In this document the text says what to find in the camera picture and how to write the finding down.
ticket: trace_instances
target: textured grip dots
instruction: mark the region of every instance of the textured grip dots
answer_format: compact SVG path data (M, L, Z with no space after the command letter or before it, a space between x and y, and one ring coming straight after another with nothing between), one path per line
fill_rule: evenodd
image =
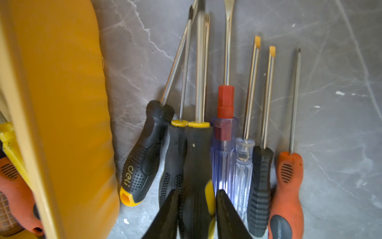
M282 164L281 166L281 178L284 183L289 183L293 177L293 168L289 164Z

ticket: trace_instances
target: blue transparent screwdriver handle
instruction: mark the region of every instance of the blue transparent screwdriver handle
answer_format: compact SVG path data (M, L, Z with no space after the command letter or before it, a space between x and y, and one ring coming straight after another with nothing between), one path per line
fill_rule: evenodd
M236 169L234 207L244 221L247 214L249 187L252 178L252 154L255 141L236 138Z

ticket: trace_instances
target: white speck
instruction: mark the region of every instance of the white speck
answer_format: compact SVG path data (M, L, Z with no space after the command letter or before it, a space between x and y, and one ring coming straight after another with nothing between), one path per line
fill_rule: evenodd
M382 203L377 201L378 199L377 199L377 197L375 195L371 196L371 200L372 200L374 206L382 209Z
M363 183L362 179L358 180L356 182L356 187L359 189L359 187L361 186L362 183Z
M341 95L341 96L344 96L344 95L345 95L345 93L342 92L342 91L336 91L335 93L338 94L338 95Z

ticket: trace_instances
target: gray marble surface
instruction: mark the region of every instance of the gray marble surface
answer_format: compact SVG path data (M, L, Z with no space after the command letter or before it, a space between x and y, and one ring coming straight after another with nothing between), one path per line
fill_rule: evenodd
M93 0L105 58L118 179L145 121L160 99L193 0ZM207 118L223 82L223 0L211 15ZM382 3L379 0L236 0L231 82L243 125L251 53L262 37L251 137L258 140L268 47L276 46L269 147L288 149L295 49L301 48L296 151L304 158L300 199L305 239L380 238L382 233ZM194 116L195 29L185 119ZM181 80L169 104L178 112ZM158 212L157 177L146 199L121 205L109 239L141 238ZM275 174L272 173L272 184Z

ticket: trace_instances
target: yellow handle end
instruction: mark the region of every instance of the yellow handle end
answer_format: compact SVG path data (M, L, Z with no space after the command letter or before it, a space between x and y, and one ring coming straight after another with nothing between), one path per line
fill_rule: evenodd
M137 206L139 205L141 202L134 202L134 199L133 199L133 195L126 192L126 190L121 187L121 190L120 190L120 199L121 199L121 202L123 204L125 204L126 206Z
M188 121L186 120L183 120L183 121L179 121L179 120L172 120L171 121L171 124L176 126L176 127L186 127L187 124L188 124Z
M188 126L192 128L208 128L211 125L209 122L201 122L201 123L188 122Z

